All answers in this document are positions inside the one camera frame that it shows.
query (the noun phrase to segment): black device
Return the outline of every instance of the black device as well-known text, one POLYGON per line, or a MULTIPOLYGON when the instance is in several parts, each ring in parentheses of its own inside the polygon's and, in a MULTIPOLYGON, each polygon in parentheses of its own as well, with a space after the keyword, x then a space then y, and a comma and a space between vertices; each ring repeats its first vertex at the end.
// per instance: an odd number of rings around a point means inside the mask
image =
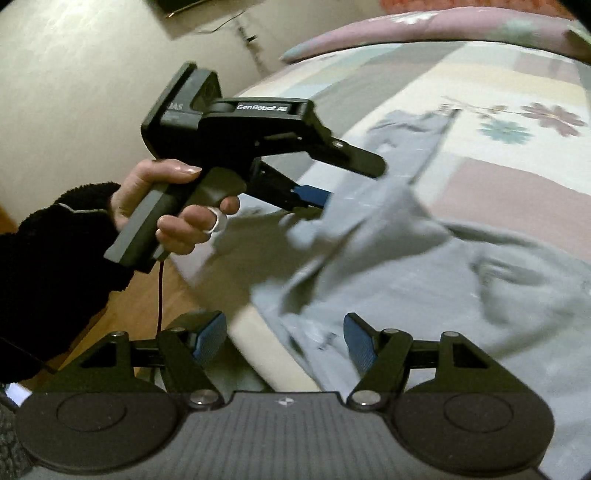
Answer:
POLYGON ((221 312, 193 331, 130 342, 113 332, 34 392, 17 436, 29 480, 534 480, 553 435, 548 405, 457 332, 439 342, 344 320, 362 374, 336 393, 236 392, 202 366, 226 335, 221 312), (167 391, 134 377, 159 367, 167 391), (414 368, 433 380, 405 390, 414 368))
POLYGON ((386 170, 379 155, 333 138, 311 100, 220 97, 215 72, 191 62, 166 87, 142 124, 144 142, 155 158, 176 158, 203 172, 189 184, 155 185, 105 258, 149 272, 167 256, 155 238, 158 218, 191 204, 219 206, 226 196, 246 193, 285 210, 323 206, 317 198, 326 199, 326 192, 302 189, 261 157, 305 151, 372 178, 386 170))

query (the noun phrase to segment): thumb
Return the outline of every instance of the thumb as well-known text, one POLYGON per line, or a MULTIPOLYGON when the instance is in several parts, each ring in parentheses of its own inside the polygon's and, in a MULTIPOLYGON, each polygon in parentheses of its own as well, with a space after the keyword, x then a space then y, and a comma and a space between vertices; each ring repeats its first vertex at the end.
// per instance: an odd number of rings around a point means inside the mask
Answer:
POLYGON ((189 183, 201 169, 180 160, 142 160, 127 175, 111 199, 115 216, 129 217, 154 183, 189 183))

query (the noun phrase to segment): cord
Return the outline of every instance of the cord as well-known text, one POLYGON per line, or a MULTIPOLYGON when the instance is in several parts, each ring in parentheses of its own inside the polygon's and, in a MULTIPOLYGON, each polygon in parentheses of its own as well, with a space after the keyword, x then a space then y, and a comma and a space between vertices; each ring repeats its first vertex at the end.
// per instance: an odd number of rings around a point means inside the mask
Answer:
POLYGON ((160 262, 160 271, 158 272, 158 326, 156 327, 156 333, 162 330, 162 279, 164 276, 164 261, 160 262))
POLYGON ((53 367, 50 367, 49 365, 47 365, 43 360, 41 360, 40 358, 36 357, 35 355, 33 355, 31 352, 26 351, 24 348, 19 347, 18 345, 15 345, 14 343, 12 343, 10 340, 5 339, 4 337, 0 336, 0 340, 2 340, 3 342, 7 343, 8 345, 10 345, 13 348, 16 348, 17 350, 21 351, 22 353, 24 353, 25 355, 31 357, 33 360, 35 360, 35 362, 37 362, 39 365, 41 365, 41 367, 45 370, 47 370, 48 373, 50 373, 51 375, 55 375, 57 373, 57 370, 53 367))
POLYGON ((234 15, 233 17, 228 18, 223 24, 218 25, 216 28, 214 28, 213 30, 197 30, 196 32, 193 32, 194 35, 209 35, 210 33, 215 33, 217 32, 220 28, 222 28, 224 25, 230 23, 232 20, 234 20, 235 18, 240 17, 240 15, 242 15, 244 12, 246 12, 246 10, 242 10, 240 13, 237 13, 236 15, 234 15))

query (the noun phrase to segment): metal screw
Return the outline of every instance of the metal screw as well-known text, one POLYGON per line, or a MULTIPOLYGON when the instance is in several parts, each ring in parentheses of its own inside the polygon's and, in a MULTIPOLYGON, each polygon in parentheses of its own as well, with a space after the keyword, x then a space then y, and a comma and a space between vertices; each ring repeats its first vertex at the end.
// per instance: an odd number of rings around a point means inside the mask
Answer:
POLYGON ((189 400, 198 407, 209 407, 219 398, 219 394, 213 390, 197 390, 189 395, 189 400))
POLYGON ((351 395, 351 400, 358 407, 375 407, 382 401, 382 397, 373 390, 359 390, 351 395))

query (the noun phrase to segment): hand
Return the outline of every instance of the hand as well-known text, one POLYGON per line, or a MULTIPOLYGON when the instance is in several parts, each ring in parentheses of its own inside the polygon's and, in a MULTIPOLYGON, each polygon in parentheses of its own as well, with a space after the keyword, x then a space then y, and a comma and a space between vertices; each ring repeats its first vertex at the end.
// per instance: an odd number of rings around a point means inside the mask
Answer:
MULTIPOLYGON (((111 197, 111 216, 115 228, 121 231, 129 217, 154 183, 189 183, 198 178, 201 169, 179 160, 142 160, 129 173, 111 197)), ((222 200, 220 210, 233 215, 240 208, 237 197, 222 200)), ((156 239, 169 252, 187 255, 196 244, 209 240, 209 234, 217 221, 215 213, 199 206, 189 205, 178 217, 164 215, 159 218, 156 239)))

